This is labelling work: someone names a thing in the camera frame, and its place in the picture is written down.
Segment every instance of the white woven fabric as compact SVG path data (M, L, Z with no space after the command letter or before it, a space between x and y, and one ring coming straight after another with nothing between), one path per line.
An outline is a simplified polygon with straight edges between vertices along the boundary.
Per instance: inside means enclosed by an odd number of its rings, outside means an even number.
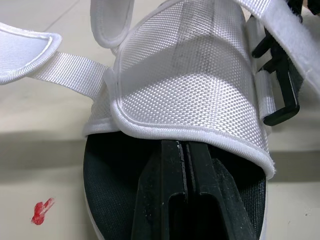
M105 76L120 130L212 144L255 162L270 178L244 25L231 0L167 1L142 20Z

